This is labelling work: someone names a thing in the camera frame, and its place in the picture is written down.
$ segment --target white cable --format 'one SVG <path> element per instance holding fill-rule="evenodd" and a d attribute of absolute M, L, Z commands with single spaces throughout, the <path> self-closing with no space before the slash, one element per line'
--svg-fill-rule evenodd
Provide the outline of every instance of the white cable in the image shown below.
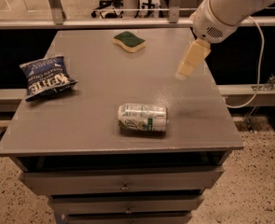
<path fill-rule="evenodd" d="M 259 24 L 257 23 L 257 21 L 252 18 L 251 16 L 248 17 L 248 19 L 250 19 L 251 21 L 253 21 L 260 33 L 260 36 L 261 36 L 261 50 L 260 50 L 260 54 L 259 54 L 259 61 L 258 61 L 258 68 L 257 68 L 257 85 L 256 85 L 256 90 L 255 90 L 255 93 L 254 95 L 252 96 L 252 98 L 245 104 L 243 105 L 237 105 L 237 106 L 231 106 L 231 105 L 227 105 L 228 108 L 243 108 L 245 106 L 247 106 L 249 103 L 251 103 L 253 101 L 253 99 L 256 97 L 257 95 L 257 92 L 259 90 L 259 84 L 260 84 L 260 69 L 261 69 L 261 61 L 262 61 L 262 56 L 264 54 L 264 47 L 265 47 L 265 38 L 264 38 L 264 35 L 261 31 L 261 28 L 259 26 Z"/>

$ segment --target robotic hand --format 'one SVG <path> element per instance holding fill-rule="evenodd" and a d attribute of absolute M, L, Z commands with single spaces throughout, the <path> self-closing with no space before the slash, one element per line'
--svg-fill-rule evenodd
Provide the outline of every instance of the robotic hand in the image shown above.
<path fill-rule="evenodd" d="M 175 76 L 185 79 L 211 52 L 211 43 L 220 43 L 233 34 L 243 20 L 275 0 L 204 0 L 191 19 L 198 37 L 186 50 Z"/>

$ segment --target gray tabletop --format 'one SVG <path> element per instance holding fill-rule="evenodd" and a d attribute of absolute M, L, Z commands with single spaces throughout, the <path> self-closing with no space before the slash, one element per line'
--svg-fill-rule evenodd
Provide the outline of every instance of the gray tabletop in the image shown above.
<path fill-rule="evenodd" d="M 60 31 L 48 57 L 62 54 L 78 83 L 55 99 L 21 102 L 0 144 L 0 156 L 79 155 L 228 150 L 241 137 L 205 63 L 184 81 L 174 76 L 187 28 L 129 30 L 146 47 L 128 53 L 113 44 L 123 30 Z M 165 105 L 164 135 L 122 133 L 126 103 Z"/>

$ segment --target green scrubbing pad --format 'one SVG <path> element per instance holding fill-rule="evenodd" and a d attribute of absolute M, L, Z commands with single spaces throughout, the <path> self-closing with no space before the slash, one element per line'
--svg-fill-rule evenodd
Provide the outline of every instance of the green scrubbing pad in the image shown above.
<path fill-rule="evenodd" d="M 120 45 L 127 52 L 136 52 L 137 50 L 145 47 L 145 40 L 130 32 L 123 32 L 116 35 L 113 42 Z"/>

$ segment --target beverage can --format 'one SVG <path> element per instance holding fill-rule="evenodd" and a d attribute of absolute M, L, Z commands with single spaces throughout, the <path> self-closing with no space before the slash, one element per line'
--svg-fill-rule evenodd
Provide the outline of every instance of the beverage can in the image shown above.
<path fill-rule="evenodd" d="M 167 107 L 147 104 L 124 104 L 118 109 L 118 124 L 125 130 L 166 132 Z"/>

